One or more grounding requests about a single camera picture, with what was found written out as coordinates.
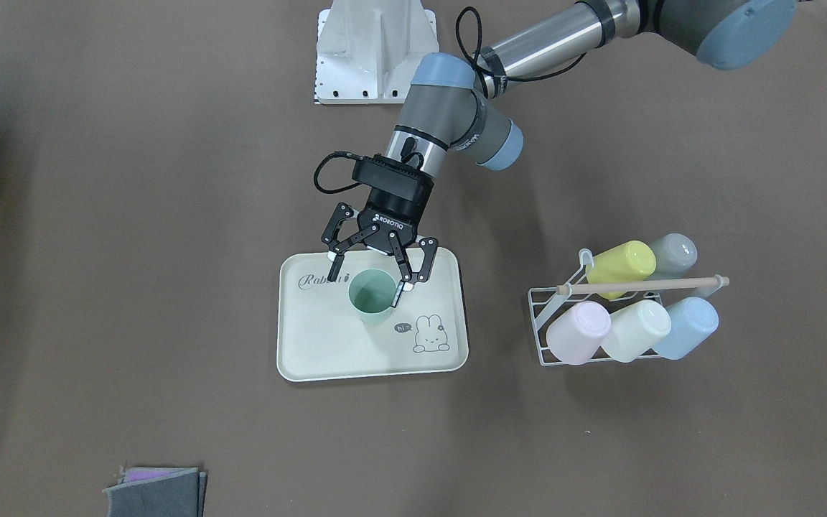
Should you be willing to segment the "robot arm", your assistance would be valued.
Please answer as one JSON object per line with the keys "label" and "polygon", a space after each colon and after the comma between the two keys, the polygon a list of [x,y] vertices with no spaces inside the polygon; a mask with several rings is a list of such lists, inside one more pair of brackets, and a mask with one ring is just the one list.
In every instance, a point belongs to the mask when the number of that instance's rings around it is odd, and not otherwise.
{"label": "robot arm", "polygon": [[322,233],[335,282],[349,249],[364,245],[390,256],[400,272],[388,292],[430,279],[436,239],[418,225],[449,152],[462,152],[499,171],[515,163],[524,135],[491,100],[512,86],[555,78],[613,39],[657,34],[718,70],[736,70],[764,55],[790,27],[794,1],[578,1],[568,9],[492,45],[462,56],[433,52],[411,78],[409,94],[383,154],[346,151],[327,159],[354,161],[352,187],[370,189],[361,210],[335,207]]}

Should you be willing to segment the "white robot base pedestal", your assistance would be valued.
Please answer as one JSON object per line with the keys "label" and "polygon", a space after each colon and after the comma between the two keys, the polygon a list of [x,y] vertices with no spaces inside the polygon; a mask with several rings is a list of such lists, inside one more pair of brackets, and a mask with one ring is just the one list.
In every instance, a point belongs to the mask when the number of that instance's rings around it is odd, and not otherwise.
{"label": "white robot base pedestal", "polygon": [[315,103],[403,104],[439,51],[436,15],[420,1],[335,1],[318,14],[316,50]]}

